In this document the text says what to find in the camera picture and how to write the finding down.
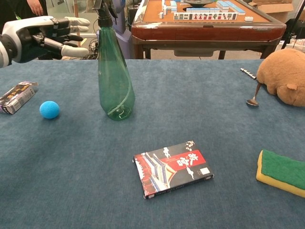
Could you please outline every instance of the foam ball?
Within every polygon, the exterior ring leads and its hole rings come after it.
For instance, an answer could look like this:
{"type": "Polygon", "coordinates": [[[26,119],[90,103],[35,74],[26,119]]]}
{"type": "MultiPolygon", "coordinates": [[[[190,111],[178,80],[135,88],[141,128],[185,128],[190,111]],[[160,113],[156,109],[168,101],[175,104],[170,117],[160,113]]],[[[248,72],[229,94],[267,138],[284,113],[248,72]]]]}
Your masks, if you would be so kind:
{"type": "Polygon", "coordinates": [[[54,101],[45,101],[40,105],[39,111],[42,117],[53,119],[59,115],[60,108],[54,101]]]}

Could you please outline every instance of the robot finger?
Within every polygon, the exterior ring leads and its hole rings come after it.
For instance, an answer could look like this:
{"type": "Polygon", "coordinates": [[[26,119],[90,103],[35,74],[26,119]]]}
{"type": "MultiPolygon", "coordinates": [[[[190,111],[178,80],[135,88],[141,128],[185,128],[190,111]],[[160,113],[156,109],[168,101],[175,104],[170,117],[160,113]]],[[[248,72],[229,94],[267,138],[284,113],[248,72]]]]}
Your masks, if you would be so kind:
{"type": "Polygon", "coordinates": [[[41,48],[52,53],[61,54],[63,44],[45,37],[43,34],[32,35],[32,38],[41,48]]]}
{"type": "Polygon", "coordinates": [[[58,30],[69,29],[69,27],[70,27],[70,22],[66,18],[64,18],[64,19],[53,18],[50,21],[52,22],[52,24],[41,26],[41,31],[44,34],[46,34],[48,37],[52,36],[53,34],[55,34],[54,36],[56,37],[58,30]]]}
{"type": "Polygon", "coordinates": [[[75,17],[65,17],[69,21],[69,25],[71,26],[89,26],[90,21],[84,18],[75,18],[75,17]]]}
{"type": "Polygon", "coordinates": [[[57,53],[52,53],[51,56],[52,56],[53,59],[56,59],[56,60],[61,60],[62,59],[62,55],[57,54],[57,53]]]}
{"type": "Polygon", "coordinates": [[[53,30],[52,33],[48,33],[46,34],[48,37],[53,37],[53,38],[57,38],[57,37],[65,37],[66,35],[68,35],[70,33],[70,29],[69,28],[64,28],[64,29],[59,29],[59,30],[53,30]]]}
{"type": "Polygon", "coordinates": [[[87,26],[72,25],[70,26],[70,32],[87,32],[89,28],[87,26]]]}
{"type": "Polygon", "coordinates": [[[81,42],[83,40],[83,38],[80,36],[77,36],[77,35],[68,34],[68,35],[57,37],[55,40],[60,43],[70,42],[70,41],[81,42]]]}
{"type": "Polygon", "coordinates": [[[74,48],[77,48],[77,47],[78,47],[77,44],[73,44],[73,43],[71,43],[71,42],[64,42],[63,44],[64,44],[64,45],[71,46],[71,47],[74,47],[74,48]]]}
{"type": "Polygon", "coordinates": [[[68,45],[63,45],[61,49],[62,56],[70,57],[84,57],[88,55],[89,51],[86,48],[75,48],[68,45]]]}

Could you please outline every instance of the green spray bottle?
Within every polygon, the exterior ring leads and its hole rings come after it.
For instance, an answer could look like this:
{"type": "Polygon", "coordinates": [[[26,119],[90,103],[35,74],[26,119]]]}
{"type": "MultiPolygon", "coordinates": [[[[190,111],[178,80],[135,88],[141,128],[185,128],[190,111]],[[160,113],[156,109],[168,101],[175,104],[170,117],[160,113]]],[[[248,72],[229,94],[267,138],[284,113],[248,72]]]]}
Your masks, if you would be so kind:
{"type": "Polygon", "coordinates": [[[130,116],[135,96],[127,65],[121,51],[112,18],[117,18],[112,0],[96,0],[99,29],[100,104],[109,118],[119,121],[130,116]]]}

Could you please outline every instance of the table leg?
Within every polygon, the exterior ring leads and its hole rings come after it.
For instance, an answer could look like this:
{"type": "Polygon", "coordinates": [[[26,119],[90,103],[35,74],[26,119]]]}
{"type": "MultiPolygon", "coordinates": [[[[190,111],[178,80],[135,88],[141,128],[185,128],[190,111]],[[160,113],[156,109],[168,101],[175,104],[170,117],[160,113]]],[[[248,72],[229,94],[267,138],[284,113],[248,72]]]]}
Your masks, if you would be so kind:
{"type": "Polygon", "coordinates": [[[218,59],[219,59],[219,60],[224,60],[224,56],[225,56],[225,51],[220,50],[218,59]]]}
{"type": "Polygon", "coordinates": [[[276,50],[276,45],[269,45],[266,46],[265,50],[263,51],[261,55],[261,59],[265,59],[267,56],[269,56],[271,53],[273,53],[276,50]]]}
{"type": "Polygon", "coordinates": [[[151,49],[146,49],[145,50],[145,58],[149,59],[149,60],[152,58],[152,56],[151,56],[151,49]]]}
{"type": "Polygon", "coordinates": [[[69,7],[69,4],[68,4],[68,0],[65,0],[65,3],[66,3],[67,11],[68,11],[68,13],[70,13],[70,7],[69,7]]]}
{"type": "Polygon", "coordinates": [[[135,59],[144,59],[144,50],[140,44],[134,44],[133,51],[135,59]]]}
{"type": "Polygon", "coordinates": [[[78,18],[78,2],[77,2],[77,0],[73,0],[73,8],[74,8],[74,16],[76,17],[76,18],[78,18]]]}

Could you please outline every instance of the book cover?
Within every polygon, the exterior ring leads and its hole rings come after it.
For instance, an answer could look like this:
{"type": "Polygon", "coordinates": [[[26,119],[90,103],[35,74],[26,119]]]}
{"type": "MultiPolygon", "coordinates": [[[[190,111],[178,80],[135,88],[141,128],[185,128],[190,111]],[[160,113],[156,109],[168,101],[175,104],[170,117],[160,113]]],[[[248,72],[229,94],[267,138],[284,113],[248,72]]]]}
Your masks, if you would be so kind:
{"type": "Polygon", "coordinates": [[[136,154],[133,162],[146,199],[214,177],[194,141],[136,154]]]}

